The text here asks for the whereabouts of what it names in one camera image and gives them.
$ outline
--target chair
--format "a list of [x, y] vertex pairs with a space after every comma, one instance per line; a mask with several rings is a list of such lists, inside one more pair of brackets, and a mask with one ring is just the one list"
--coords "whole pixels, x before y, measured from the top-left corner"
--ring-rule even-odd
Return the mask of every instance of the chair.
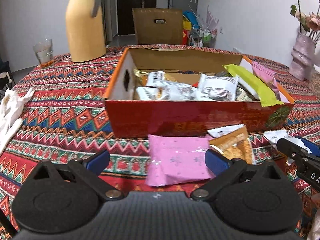
[[181, 10], [134, 8], [132, 14], [138, 44], [182, 44]]
[[7, 88], [12, 89], [15, 85], [12, 72], [9, 67], [9, 61], [3, 62], [0, 58], [0, 99], [4, 97]]

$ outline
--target floor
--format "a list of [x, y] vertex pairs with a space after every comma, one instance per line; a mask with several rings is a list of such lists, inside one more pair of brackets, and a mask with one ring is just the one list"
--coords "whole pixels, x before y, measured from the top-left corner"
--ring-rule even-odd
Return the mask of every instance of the floor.
[[24, 68], [24, 69], [12, 72], [14, 82], [18, 83], [21, 79], [23, 79], [26, 75], [28, 75], [35, 67], [36, 66]]
[[136, 41], [136, 35], [116, 35], [113, 40], [110, 42], [109, 47], [116, 46], [126, 46], [126, 45], [136, 45], [138, 44]]

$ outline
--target box handle hole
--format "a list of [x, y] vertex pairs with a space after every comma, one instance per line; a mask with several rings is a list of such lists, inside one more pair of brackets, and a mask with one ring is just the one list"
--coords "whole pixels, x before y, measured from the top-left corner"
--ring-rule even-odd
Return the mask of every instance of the box handle hole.
[[154, 19], [153, 22], [156, 24], [165, 24], [166, 23], [165, 19]]
[[128, 70], [126, 70], [125, 74], [124, 74], [124, 79], [123, 79], [123, 86], [124, 86], [125, 91], [128, 91], [129, 81], [130, 81], [130, 75], [129, 75]]

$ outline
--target blue gripper pad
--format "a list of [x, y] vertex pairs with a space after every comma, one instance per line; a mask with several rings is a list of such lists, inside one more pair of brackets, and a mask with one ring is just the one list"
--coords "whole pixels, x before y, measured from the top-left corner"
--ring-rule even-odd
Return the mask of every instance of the blue gripper pad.
[[310, 142], [300, 136], [295, 136], [295, 137], [299, 138], [301, 141], [303, 141], [304, 145], [310, 149], [310, 151], [313, 155], [320, 157], [320, 150], [319, 150], [318, 145], [316, 145], [316, 144], [314, 144], [314, 143], [312, 143], [312, 142]]
[[204, 155], [205, 165], [218, 176], [221, 172], [228, 169], [232, 162], [226, 157], [222, 156], [220, 153], [213, 149], [209, 149]]
[[110, 162], [110, 153], [108, 151], [102, 151], [84, 160], [83, 165], [87, 170], [92, 171], [97, 176], [108, 167]]

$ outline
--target green snack wrapper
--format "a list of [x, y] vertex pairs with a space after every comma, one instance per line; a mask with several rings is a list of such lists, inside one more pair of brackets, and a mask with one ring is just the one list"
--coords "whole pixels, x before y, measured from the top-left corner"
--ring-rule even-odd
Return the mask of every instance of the green snack wrapper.
[[284, 102], [277, 100], [275, 93], [260, 78], [250, 73], [244, 67], [230, 64], [225, 65], [224, 68], [228, 70], [231, 75], [234, 77], [239, 76], [244, 82], [252, 87], [259, 95], [263, 107], [284, 105]]

